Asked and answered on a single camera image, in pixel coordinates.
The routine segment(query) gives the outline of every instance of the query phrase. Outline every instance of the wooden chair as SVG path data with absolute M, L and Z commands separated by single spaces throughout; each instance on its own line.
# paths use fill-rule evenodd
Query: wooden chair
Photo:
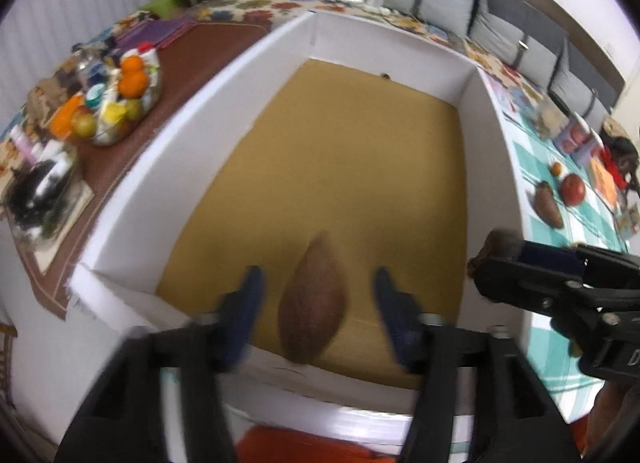
M 14 326 L 0 323 L 0 393 L 13 406 L 11 399 L 11 349 L 18 332 Z

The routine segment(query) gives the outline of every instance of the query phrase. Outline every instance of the red apple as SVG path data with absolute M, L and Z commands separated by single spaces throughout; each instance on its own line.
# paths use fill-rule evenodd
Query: red apple
M 569 174 L 560 184 L 560 197 L 567 207 L 575 207 L 584 201 L 586 189 L 582 178 L 577 174 Z

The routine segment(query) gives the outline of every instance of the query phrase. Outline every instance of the teal lid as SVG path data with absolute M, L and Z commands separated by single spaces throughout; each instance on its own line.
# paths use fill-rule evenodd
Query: teal lid
M 102 100 L 102 95 L 105 89 L 106 85 L 102 83 L 94 84 L 93 86 L 91 86 L 89 88 L 89 91 L 87 91 L 86 96 L 84 97 L 84 104 L 89 109 L 97 108 L 100 105 L 100 101 Z

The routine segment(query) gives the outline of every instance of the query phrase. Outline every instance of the checkered tablecloth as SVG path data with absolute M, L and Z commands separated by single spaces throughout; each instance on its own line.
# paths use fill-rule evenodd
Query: checkered tablecloth
M 549 165 L 554 162 L 560 162 L 567 171 L 578 174 L 586 185 L 584 202 L 576 207 L 565 207 L 558 195 L 554 195 L 564 220 L 561 230 L 549 227 L 538 218 L 530 205 L 525 206 L 522 209 L 525 239 L 556 247 L 566 247 L 580 241 L 611 250 L 628 251 L 628 245 L 616 232 L 612 213 L 589 185 L 586 171 L 571 158 L 562 156 L 551 141 L 539 137 L 526 117 L 532 106 L 527 107 L 527 101 L 520 97 L 520 93 L 504 88 L 495 80 L 492 80 L 492 86 L 497 92 L 503 90 L 502 95 L 506 90 L 506 98 L 513 102 L 511 110 L 506 109 L 502 113 L 505 123 L 503 129 L 506 139 L 513 145 L 516 156 L 514 168 L 520 171 L 527 195 L 532 196 L 535 186 L 543 180 L 553 187 L 557 186 L 549 172 Z M 527 357 L 564 418 L 573 421 L 590 410 L 602 382 L 581 374 L 577 359 L 569 356 L 568 348 L 569 341 L 551 329 L 548 317 L 532 315 Z

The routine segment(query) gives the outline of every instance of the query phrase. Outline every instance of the sofa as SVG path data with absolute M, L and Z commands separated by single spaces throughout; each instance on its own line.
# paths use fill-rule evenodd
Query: sofa
M 198 20 L 270 23 L 330 10 L 392 24 L 474 59 L 517 100 L 548 91 L 562 110 L 600 130 L 625 81 L 593 38 L 554 0 L 384 0 L 381 15 L 327 0 L 203 0 Z

